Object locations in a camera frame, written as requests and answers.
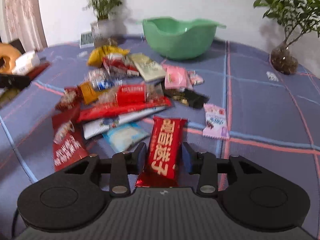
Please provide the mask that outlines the green plastic basin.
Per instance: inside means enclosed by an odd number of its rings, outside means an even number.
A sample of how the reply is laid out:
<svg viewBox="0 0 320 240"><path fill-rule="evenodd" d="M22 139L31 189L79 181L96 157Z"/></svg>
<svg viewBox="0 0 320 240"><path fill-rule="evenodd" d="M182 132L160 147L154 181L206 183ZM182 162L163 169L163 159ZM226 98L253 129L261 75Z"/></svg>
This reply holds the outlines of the green plastic basin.
<svg viewBox="0 0 320 240"><path fill-rule="evenodd" d="M141 21L144 37L152 50L172 60L188 60L205 53L215 38L217 28L226 25L197 18L179 21L172 17Z"/></svg>

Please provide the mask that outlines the red white snack bag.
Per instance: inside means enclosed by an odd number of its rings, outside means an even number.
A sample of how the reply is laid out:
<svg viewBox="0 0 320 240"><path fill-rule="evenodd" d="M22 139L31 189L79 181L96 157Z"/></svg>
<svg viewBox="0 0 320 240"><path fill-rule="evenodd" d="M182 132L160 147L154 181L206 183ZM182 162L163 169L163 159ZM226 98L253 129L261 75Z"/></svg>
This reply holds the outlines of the red white snack bag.
<svg viewBox="0 0 320 240"><path fill-rule="evenodd" d="M139 70L135 63L120 53L110 53L103 57L103 66L111 77L138 77Z"/></svg>

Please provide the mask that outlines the dark red teapot print bag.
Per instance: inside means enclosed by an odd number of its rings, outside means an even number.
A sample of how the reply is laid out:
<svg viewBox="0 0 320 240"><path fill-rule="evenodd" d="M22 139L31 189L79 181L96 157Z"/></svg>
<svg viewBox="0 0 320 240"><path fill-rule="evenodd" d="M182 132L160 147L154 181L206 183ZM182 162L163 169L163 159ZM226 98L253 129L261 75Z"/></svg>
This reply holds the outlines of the dark red teapot print bag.
<svg viewBox="0 0 320 240"><path fill-rule="evenodd" d="M55 172L89 155L82 136L82 128L77 123L80 105L52 117L53 163Z"/></svg>

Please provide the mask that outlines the clear wrapped blue candy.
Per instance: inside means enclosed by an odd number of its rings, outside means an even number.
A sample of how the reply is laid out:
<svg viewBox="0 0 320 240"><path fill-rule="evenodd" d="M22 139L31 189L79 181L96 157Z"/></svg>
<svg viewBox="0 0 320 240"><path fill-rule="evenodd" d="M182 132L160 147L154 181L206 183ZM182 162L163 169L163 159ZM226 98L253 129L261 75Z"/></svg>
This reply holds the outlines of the clear wrapped blue candy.
<svg viewBox="0 0 320 240"><path fill-rule="evenodd" d="M105 69L95 69L88 72L87 80L96 91L103 91L123 84L121 79L111 77Z"/></svg>

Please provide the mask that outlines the black snack packet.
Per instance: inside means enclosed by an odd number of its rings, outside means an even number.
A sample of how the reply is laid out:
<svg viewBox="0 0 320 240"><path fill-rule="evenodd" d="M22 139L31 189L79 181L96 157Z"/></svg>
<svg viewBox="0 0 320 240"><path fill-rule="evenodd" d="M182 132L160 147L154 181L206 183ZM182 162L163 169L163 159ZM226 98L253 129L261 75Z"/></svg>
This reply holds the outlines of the black snack packet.
<svg viewBox="0 0 320 240"><path fill-rule="evenodd" d="M183 90L166 89L162 85L162 89L165 96L194 109L201 109L209 101L209 97L186 88Z"/></svg>

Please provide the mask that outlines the white tissue box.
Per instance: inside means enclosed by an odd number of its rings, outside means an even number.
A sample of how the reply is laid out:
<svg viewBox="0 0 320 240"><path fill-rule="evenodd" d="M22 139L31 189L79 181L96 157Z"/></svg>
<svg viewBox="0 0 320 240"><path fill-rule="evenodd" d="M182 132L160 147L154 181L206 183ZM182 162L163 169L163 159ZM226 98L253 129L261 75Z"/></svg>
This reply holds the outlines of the white tissue box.
<svg viewBox="0 0 320 240"><path fill-rule="evenodd" d="M40 58L35 50L29 51L21 55L15 61L15 68L12 70L12 75L27 75L35 67L40 65Z"/></svg>

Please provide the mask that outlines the long red snack packet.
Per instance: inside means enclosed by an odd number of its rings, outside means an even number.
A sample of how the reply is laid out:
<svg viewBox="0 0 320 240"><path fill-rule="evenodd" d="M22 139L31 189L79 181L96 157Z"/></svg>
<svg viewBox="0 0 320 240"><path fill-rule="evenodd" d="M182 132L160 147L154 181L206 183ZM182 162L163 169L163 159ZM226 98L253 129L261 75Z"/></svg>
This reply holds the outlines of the long red snack packet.
<svg viewBox="0 0 320 240"><path fill-rule="evenodd" d="M101 118L114 118L121 114L141 111L154 107L171 107L171 101L166 96L149 102L132 103L126 106L119 106L117 103L103 103L80 111L77 123L91 121Z"/></svg>

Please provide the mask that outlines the yellow chips bag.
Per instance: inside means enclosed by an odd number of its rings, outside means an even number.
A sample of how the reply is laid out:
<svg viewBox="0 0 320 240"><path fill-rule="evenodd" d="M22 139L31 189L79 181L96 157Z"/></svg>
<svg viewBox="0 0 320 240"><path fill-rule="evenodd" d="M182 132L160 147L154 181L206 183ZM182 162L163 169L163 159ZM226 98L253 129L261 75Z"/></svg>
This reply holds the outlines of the yellow chips bag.
<svg viewBox="0 0 320 240"><path fill-rule="evenodd" d="M87 60L87 65L91 67L100 68L103 64L103 58L106 57L110 53L118 53L121 55L127 55L130 53L129 49L123 49L118 46L107 46L103 45L101 47L95 48L89 55Z"/></svg>

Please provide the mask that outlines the blue plaid tablecloth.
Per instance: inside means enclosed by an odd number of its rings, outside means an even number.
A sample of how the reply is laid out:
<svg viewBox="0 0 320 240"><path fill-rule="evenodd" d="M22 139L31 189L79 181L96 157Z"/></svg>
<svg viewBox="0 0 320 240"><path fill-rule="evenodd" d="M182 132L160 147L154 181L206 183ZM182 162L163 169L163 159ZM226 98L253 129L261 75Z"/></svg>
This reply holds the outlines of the blue plaid tablecloth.
<svg viewBox="0 0 320 240"><path fill-rule="evenodd" d="M19 194L54 171L52 116L65 87L84 81L91 50L76 43L44 49L50 62L28 88L1 109L1 234L10 238ZM276 74L268 53L216 41L202 56L179 62L204 79L195 87L227 111L230 139L202 135L204 111L175 102L162 117L188 120L187 142L217 157L242 155L298 184L311 200L303 227L319 237L319 79L303 66Z"/></svg>

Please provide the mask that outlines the light blue snack packet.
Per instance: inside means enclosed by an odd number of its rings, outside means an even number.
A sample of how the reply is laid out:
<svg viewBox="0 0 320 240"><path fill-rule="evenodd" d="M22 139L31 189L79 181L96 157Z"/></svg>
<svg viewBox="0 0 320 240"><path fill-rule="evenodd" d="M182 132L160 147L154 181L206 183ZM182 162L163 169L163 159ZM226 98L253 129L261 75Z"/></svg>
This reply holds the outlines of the light blue snack packet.
<svg viewBox="0 0 320 240"><path fill-rule="evenodd" d="M103 133L103 138L115 153L127 151L149 136L150 133L135 122L121 125Z"/></svg>

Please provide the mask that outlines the bamboo plant in glass jar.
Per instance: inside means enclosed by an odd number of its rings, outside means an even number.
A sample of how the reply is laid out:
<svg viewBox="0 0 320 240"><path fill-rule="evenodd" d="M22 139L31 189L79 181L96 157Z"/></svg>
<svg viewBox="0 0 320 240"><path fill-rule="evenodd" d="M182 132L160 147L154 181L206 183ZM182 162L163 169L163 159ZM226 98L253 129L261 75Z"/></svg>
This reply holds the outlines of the bamboo plant in glass jar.
<svg viewBox="0 0 320 240"><path fill-rule="evenodd" d="M93 10L96 20L91 23L93 44L96 48L103 45L117 45L117 20L118 8L123 0L87 0L85 10Z"/></svg>

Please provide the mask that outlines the small red nut packet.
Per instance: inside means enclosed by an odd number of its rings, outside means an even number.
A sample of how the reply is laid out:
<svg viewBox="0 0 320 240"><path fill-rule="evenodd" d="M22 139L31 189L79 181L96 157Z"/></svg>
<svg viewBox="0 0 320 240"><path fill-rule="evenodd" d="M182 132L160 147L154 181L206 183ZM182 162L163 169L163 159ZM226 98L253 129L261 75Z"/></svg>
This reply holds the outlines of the small red nut packet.
<svg viewBox="0 0 320 240"><path fill-rule="evenodd" d="M82 92L79 87L66 87L59 102L55 105L57 111L73 109L82 102Z"/></svg>

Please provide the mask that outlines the orange small snack packet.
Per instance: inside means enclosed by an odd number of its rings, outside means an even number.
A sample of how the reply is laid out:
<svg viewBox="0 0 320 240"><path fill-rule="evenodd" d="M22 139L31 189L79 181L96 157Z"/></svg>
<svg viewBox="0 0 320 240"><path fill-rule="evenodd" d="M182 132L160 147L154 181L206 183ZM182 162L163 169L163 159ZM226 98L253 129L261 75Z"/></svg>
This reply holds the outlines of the orange small snack packet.
<svg viewBox="0 0 320 240"><path fill-rule="evenodd" d="M85 105L90 105L98 101L99 93L94 90L90 82L83 82L78 87L81 90L83 102Z"/></svg>

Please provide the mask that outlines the leafy plant in glass vase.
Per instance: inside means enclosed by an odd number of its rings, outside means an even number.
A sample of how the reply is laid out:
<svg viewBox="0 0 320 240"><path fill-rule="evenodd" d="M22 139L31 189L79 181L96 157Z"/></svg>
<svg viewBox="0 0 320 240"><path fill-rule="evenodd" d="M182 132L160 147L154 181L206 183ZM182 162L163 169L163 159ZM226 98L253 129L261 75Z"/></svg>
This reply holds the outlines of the leafy plant in glass vase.
<svg viewBox="0 0 320 240"><path fill-rule="evenodd" d="M295 74L298 60L289 47L305 34L319 35L319 0L255 0L253 7L265 7L263 18L275 20L284 29L283 42L270 54L272 66L285 75Z"/></svg>

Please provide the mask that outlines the lilac candy packet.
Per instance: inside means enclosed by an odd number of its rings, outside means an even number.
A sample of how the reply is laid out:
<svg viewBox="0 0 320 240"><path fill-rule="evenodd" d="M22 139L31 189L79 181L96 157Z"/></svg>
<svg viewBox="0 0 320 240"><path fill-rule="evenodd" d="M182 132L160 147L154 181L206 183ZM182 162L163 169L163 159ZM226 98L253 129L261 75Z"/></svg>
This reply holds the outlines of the lilac candy packet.
<svg viewBox="0 0 320 240"><path fill-rule="evenodd" d="M203 136L228 140L229 131L225 109L210 103L205 103L203 107L206 117L206 126L202 131Z"/></svg>

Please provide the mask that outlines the white blue flat packet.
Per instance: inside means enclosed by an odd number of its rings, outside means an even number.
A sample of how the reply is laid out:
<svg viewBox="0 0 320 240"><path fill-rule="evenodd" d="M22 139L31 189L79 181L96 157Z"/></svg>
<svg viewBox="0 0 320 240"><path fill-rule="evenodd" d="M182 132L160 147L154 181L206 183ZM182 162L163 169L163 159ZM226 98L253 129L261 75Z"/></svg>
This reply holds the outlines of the white blue flat packet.
<svg viewBox="0 0 320 240"><path fill-rule="evenodd" d="M86 140L91 139L92 137L105 133L113 128L127 124L129 122L143 119L149 115L155 114L165 109L167 109L167 107L165 106L148 108L141 111L122 114L116 118L102 118L88 122L82 126L84 138Z"/></svg>

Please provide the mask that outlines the beige snack packet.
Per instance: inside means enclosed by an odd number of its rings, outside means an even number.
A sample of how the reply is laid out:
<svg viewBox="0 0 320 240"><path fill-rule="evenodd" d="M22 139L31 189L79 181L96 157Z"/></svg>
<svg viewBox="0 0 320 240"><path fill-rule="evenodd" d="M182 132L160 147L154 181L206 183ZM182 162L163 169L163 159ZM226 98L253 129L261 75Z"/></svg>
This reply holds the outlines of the beige snack packet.
<svg viewBox="0 0 320 240"><path fill-rule="evenodd" d="M159 80L166 75L166 71L158 62L142 53L130 54L129 58L133 61L145 82Z"/></svg>

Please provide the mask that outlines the red bar snack packet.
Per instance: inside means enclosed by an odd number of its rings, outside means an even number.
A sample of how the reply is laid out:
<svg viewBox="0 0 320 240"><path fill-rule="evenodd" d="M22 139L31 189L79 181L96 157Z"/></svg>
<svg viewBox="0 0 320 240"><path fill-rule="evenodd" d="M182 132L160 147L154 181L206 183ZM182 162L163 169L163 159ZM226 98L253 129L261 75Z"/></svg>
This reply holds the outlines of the red bar snack packet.
<svg viewBox="0 0 320 240"><path fill-rule="evenodd" d="M181 143L186 119L153 117L145 165L136 187L177 187Z"/></svg>

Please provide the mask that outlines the pink snack packet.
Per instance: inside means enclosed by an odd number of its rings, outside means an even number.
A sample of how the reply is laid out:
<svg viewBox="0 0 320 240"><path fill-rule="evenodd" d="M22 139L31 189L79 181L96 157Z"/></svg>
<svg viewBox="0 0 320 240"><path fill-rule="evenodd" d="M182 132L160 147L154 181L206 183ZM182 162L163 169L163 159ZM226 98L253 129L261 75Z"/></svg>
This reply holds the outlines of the pink snack packet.
<svg viewBox="0 0 320 240"><path fill-rule="evenodd" d="M164 79L165 89L189 89L193 90L194 86L202 85L204 79L194 70L186 70L183 67L171 66L164 64L166 71Z"/></svg>

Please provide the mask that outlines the pink patterned curtain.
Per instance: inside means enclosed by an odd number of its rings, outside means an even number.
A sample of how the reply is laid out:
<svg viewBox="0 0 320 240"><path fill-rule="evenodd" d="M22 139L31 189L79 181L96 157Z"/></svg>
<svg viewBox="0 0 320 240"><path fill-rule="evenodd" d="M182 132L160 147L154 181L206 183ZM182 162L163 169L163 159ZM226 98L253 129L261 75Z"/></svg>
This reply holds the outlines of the pink patterned curtain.
<svg viewBox="0 0 320 240"><path fill-rule="evenodd" d="M2 27L9 42L20 40L25 51L47 47L39 0L1 0Z"/></svg>

